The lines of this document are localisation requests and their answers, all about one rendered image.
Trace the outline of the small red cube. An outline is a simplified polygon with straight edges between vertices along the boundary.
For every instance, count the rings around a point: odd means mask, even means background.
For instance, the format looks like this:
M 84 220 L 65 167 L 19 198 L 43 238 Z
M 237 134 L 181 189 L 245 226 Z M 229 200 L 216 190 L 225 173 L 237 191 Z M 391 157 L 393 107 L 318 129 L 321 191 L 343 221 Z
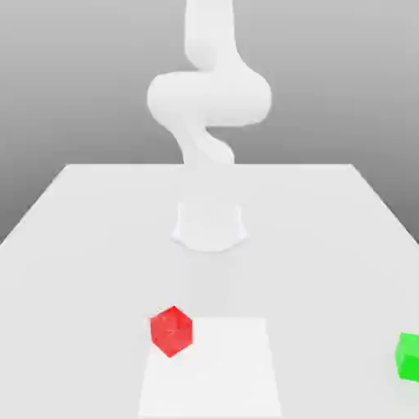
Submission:
M 172 358 L 193 343 L 193 322 L 176 306 L 150 319 L 152 343 L 168 358 Z

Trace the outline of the small green cube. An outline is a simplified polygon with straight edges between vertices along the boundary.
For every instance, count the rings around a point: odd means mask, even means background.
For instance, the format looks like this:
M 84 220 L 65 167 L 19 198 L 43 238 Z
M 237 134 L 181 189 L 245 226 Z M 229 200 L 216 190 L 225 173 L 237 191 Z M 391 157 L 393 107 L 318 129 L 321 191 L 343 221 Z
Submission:
M 419 383 L 419 335 L 402 332 L 394 358 L 399 378 Z

